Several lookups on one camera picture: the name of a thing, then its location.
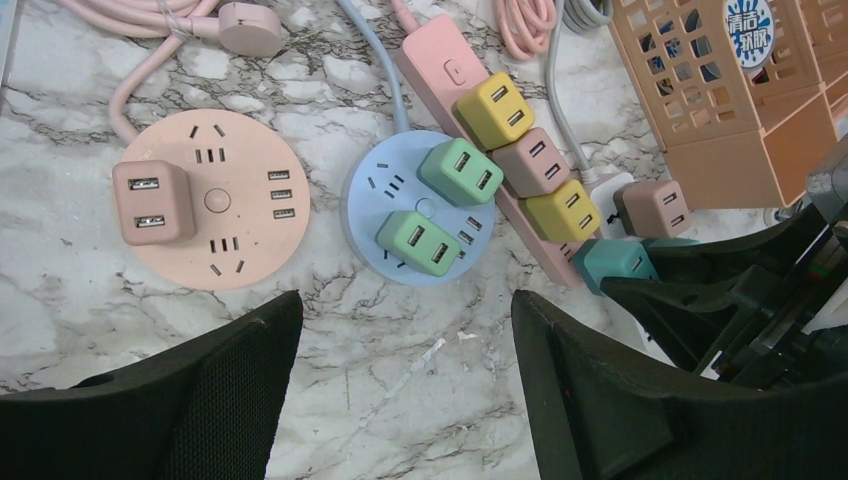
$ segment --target white cable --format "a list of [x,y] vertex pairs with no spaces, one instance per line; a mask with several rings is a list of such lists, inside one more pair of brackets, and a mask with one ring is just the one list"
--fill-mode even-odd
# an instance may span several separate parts
[[[556,0],[557,18],[563,18],[564,7],[565,0]],[[587,185],[598,181],[598,174],[595,172],[595,168],[592,167],[586,154],[583,153],[583,147],[580,146],[577,135],[565,118],[565,112],[562,111],[562,105],[560,105],[559,97],[556,93],[556,56],[559,48],[559,34],[562,23],[557,22],[556,27],[554,27],[553,36],[551,37],[551,47],[548,50],[548,61],[545,66],[545,87],[548,89],[548,103],[551,106],[551,113],[565,140],[566,146],[571,151],[571,154],[574,155],[577,168],[580,170],[581,180],[584,185]]]

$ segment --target white marble table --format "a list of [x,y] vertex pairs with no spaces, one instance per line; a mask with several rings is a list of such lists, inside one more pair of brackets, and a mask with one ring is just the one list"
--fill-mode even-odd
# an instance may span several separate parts
[[[491,70],[517,75],[539,124],[554,132],[540,64],[503,54],[489,0],[412,3],[419,18],[453,14]],[[396,49],[402,35],[388,2],[357,4]],[[23,2],[0,105],[0,394],[68,387],[298,289],[305,329],[268,478],[538,478],[511,294],[538,291],[612,332],[601,303],[551,285],[502,218],[483,260],[449,285],[387,284],[357,261],[338,195],[347,169],[391,132],[385,77],[332,1],[273,6],[290,34],[285,54],[233,58],[191,42],[129,107],[142,127],[190,108],[243,112],[276,129],[307,168],[314,211],[292,260],[251,288],[208,292],[145,268],[113,218],[110,170],[124,146],[106,103],[157,42],[102,33],[45,0]],[[561,41],[559,90],[593,160],[662,175],[609,33]],[[415,126],[435,128],[405,92]],[[761,228],[760,211],[699,212],[689,234],[712,240]]]

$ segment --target blue circular sticker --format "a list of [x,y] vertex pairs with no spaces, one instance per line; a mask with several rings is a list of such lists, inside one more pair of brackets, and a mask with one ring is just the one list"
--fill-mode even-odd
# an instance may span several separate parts
[[774,15],[767,0],[726,0],[727,33],[743,70],[755,70],[774,49]]

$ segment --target power outlet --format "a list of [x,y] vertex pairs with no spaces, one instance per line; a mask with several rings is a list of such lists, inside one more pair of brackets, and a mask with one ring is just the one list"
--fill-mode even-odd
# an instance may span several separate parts
[[[426,130],[404,132],[379,143],[351,169],[342,192],[341,217],[351,249],[380,275],[426,287],[452,281],[483,256],[495,225],[495,204],[455,207],[418,179],[430,150],[451,137]],[[459,242],[460,252],[444,276],[416,271],[381,247],[377,233],[395,211],[415,211]]]
[[615,192],[634,182],[633,175],[627,172],[601,175],[597,182],[584,185],[589,199],[601,213],[601,228],[598,238],[620,240],[630,235],[624,229],[621,213],[615,205]]
[[189,110],[145,129],[122,162],[161,159],[188,176],[195,234],[133,247],[160,275],[190,288],[258,282],[300,244],[309,185],[300,161],[273,130],[224,110]]

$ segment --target white plug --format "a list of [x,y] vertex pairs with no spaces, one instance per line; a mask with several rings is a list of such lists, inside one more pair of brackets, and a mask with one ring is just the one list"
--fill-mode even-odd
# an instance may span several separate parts
[[597,182],[583,185],[589,194],[589,200],[601,213],[601,228],[596,233],[599,238],[621,240],[630,236],[624,230],[624,222],[621,221],[613,196],[615,192],[634,181],[633,175],[618,172],[603,174]]

